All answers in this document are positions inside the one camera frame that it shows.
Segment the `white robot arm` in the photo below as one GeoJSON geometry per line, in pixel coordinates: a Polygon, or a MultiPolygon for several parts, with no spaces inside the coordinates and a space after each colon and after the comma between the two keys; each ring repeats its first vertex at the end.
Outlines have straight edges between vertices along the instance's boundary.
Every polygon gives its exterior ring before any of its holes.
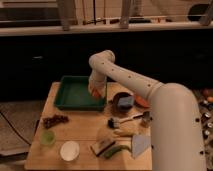
{"type": "Polygon", "coordinates": [[[178,83],[162,83],[115,64],[110,50],[89,58],[89,90],[111,78],[148,101],[151,115],[152,171],[206,171],[202,124],[196,97],[178,83]]]}

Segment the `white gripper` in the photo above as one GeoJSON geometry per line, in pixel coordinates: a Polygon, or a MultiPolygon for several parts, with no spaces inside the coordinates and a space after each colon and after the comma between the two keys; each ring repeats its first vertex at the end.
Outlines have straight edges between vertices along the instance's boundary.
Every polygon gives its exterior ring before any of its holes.
{"type": "Polygon", "coordinates": [[[89,78],[88,90],[92,93],[96,90],[99,94],[104,94],[106,88],[106,80],[95,80],[94,78],[89,78]]]}

